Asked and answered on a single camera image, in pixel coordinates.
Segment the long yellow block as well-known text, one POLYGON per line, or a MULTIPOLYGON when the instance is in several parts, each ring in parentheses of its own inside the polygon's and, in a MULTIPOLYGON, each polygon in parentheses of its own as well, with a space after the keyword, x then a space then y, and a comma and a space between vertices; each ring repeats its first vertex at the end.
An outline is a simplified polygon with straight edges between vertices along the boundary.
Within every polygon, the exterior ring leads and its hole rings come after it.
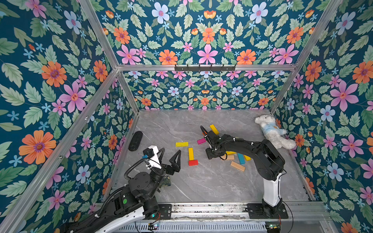
POLYGON ((189 158, 189 161, 194 160, 194 150, 193 150, 193 148, 188 148, 188 158, 189 158))

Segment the red block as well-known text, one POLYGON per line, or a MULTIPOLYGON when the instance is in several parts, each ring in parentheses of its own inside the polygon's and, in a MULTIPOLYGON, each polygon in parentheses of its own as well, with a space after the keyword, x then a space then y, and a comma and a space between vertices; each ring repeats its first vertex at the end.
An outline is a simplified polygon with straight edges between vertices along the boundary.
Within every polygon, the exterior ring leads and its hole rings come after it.
POLYGON ((197 166, 199 164, 198 160, 190 160, 188 161, 189 166, 197 166))

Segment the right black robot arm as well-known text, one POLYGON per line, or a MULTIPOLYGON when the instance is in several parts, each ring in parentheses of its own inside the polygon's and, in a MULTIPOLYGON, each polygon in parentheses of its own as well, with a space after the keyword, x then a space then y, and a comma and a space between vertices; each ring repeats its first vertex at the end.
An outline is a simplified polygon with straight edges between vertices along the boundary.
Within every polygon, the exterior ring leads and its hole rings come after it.
POLYGON ((213 131, 207 131, 203 126, 200 128, 204 139, 209 144, 206 149, 209 160, 220 158, 228 151, 249 156, 254 161, 259 175, 263 178, 263 205, 275 208, 282 202, 280 180, 284 172, 285 160, 269 140, 247 141, 230 135, 219 136, 213 131))

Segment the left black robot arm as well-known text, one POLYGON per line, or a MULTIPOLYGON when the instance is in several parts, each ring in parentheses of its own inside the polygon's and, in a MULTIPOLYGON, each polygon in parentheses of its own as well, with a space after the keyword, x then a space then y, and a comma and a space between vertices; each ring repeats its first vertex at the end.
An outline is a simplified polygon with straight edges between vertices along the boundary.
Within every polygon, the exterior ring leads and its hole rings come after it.
POLYGON ((150 146, 143 157, 124 174, 128 183, 113 191, 101 208, 78 222, 60 226, 62 233, 113 233, 120 227, 141 220, 151 221, 151 231, 156 230, 161 219, 170 219, 172 205, 159 205, 155 194, 171 175, 181 169, 181 151, 178 150, 163 164, 164 148, 150 146))

